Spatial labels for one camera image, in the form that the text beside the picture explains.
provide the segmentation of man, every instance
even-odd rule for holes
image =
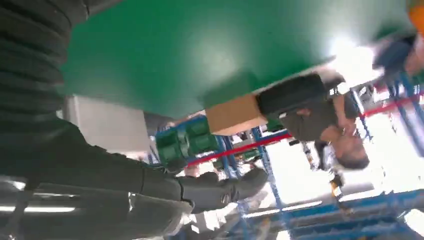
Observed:
[[[262,169],[248,172],[241,180],[218,181],[210,174],[174,178],[89,145],[78,127],[56,116],[63,98],[55,87],[63,82],[59,69],[66,61],[72,28],[116,2],[119,0],[1,1],[0,176],[18,178],[26,185],[14,212],[0,216],[0,221],[7,223],[0,229],[0,238],[132,240],[163,236],[175,232],[182,214],[215,210],[252,197],[267,181]],[[43,184],[86,190],[89,198],[99,192],[107,194],[89,205],[82,204],[87,202],[83,194],[68,199],[78,208],[70,215],[24,215]],[[110,203],[110,196],[123,211],[117,206],[102,209],[102,201]],[[18,227],[22,218],[25,224]]]
[[[297,140],[315,141],[318,154],[325,143],[330,143],[340,165],[347,169],[364,169],[370,161],[361,138],[355,134],[357,116],[354,103],[344,94],[312,103],[280,120]]]

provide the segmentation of dark hair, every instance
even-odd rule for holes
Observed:
[[[365,155],[363,158],[352,157],[348,153],[344,153],[341,157],[337,157],[337,161],[346,169],[361,170],[370,164],[370,159]]]

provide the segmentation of red bar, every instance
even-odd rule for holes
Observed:
[[[385,106],[381,106],[381,107],[377,107],[377,108],[368,110],[368,111],[364,112],[362,115],[360,115],[360,117],[369,117],[369,116],[372,116],[372,115],[375,115],[375,114],[386,112],[386,111],[391,110],[391,109],[395,109],[398,105],[404,105],[404,104],[410,103],[412,101],[419,100],[420,96],[424,96],[424,92],[421,92],[419,94],[415,94],[411,97],[401,98],[400,100],[391,102],[391,103],[389,103]]]
[[[270,143],[273,143],[273,142],[278,142],[282,139],[288,139],[291,136],[292,135],[287,133],[287,134],[284,134],[284,135],[279,135],[279,136],[271,137],[271,138],[268,138],[268,139],[265,139],[265,140],[262,140],[262,141],[247,144],[247,145],[244,145],[244,146],[241,146],[241,147],[233,148],[233,149],[230,149],[228,151],[223,151],[223,152],[218,152],[218,153],[215,153],[215,154],[207,155],[205,157],[202,157],[202,158],[196,159],[192,162],[189,162],[187,167],[192,166],[192,165],[198,165],[198,164],[207,162],[211,159],[217,159],[217,158],[220,158],[220,157],[223,157],[223,156],[228,156],[228,155],[231,155],[231,154],[244,152],[248,149],[252,149],[252,148],[255,148],[257,146],[267,145],[267,144],[270,144]]]

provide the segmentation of white wall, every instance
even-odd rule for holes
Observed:
[[[69,97],[66,106],[67,120],[79,127],[88,143],[111,153],[150,151],[142,110],[84,96]]]

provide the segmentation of cardboard box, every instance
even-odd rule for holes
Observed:
[[[232,136],[267,124],[259,111],[254,94],[247,94],[206,109],[210,132],[214,135]]]

